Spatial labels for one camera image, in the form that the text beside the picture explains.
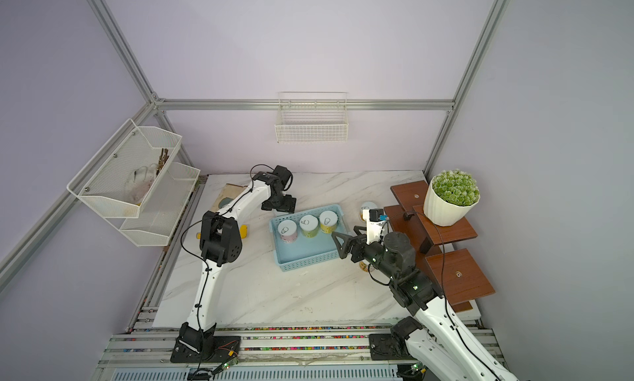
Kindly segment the yellow label can front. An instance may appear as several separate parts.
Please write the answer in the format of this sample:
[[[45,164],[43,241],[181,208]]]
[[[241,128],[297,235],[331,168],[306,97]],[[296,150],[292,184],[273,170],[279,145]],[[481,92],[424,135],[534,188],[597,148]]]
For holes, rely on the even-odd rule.
[[[320,229],[323,233],[331,234],[338,226],[338,214],[334,211],[323,211],[319,216]]]

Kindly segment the pink label can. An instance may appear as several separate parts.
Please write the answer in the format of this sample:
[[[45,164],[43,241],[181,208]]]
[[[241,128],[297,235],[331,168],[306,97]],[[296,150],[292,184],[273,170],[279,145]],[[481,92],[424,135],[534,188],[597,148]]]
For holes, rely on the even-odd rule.
[[[284,243],[290,244],[297,240],[297,224],[293,220],[283,220],[278,224],[277,231]]]

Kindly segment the green label can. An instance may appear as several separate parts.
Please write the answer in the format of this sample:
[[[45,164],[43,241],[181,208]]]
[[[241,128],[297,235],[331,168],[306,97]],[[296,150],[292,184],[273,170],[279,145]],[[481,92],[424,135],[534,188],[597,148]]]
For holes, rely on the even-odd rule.
[[[304,237],[316,237],[320,230],[320,222],[317,217],[307,214],[304,215],[299,222],[300,230]]]

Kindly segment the light blue plastic basket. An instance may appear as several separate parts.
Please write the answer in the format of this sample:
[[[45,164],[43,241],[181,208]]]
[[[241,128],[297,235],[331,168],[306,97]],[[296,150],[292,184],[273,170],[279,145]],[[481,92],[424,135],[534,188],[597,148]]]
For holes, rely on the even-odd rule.
[[[327,211],[334,212],[337,216],[335,232],[346,233],[348,229],[343,218],[344,212],[339,204],[330,204],[320,208],[282,215],[269,221],[269,231],[272,234],[274,247],[273,258],[282,271],[296,270],[338,258],[335,242],[329,233],[322,231],[319,222],[317,222],[317,234],[314,237],[306,237],[300,231],[300,220],[302,217],[310,215],[315,216],[319,220],[319,216]],[[280,224],[285,221],[295,222],[297,226],[298,235],[293,242],[285,242],[279,232]]]

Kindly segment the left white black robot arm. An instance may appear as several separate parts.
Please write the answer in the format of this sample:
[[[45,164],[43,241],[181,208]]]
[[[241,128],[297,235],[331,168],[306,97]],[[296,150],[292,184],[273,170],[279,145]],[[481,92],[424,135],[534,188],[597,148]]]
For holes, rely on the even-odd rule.
[[[186,336],[204,336],[216,325],[225,272],[243,248],[240,227],[244,222],[258,209],[295,211],[297,200],[287,193],[292,182],[293,174],[284,166],[259,171],[236,199],[202,216],[198,222],[201,253],[196,256],[202,262],[201,279],[193,308],[182,325]]]

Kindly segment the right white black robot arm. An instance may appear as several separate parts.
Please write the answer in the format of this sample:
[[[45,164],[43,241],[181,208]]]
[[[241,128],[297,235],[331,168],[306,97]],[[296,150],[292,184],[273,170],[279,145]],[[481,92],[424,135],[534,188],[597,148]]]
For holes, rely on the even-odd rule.
[[[416,266],[409,237],[389,232],[370,242],[357,227],[353,236],[331,234],[342,259],[366,260],[388,278],[387,287],[410,316],[391,328],[396,343],[440,380],[515,380],[449,308],[440,287]]]

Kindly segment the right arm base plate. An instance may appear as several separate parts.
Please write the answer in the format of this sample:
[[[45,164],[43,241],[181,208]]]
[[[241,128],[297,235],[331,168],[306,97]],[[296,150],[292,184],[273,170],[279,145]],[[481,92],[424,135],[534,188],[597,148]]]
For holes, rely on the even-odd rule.
[[[373,361],[413,361],[414,356],[409,352],[407,338],[381,333],[368,336],[370,356]]]

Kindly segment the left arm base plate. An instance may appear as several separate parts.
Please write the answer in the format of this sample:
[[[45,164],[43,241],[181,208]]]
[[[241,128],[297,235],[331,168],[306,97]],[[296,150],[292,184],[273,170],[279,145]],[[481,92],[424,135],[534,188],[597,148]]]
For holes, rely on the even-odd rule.
[[[173,364],[225,363],[235,358],[239,352],[239,336],[211,336],[203,343],[176,340],[170,362]]]

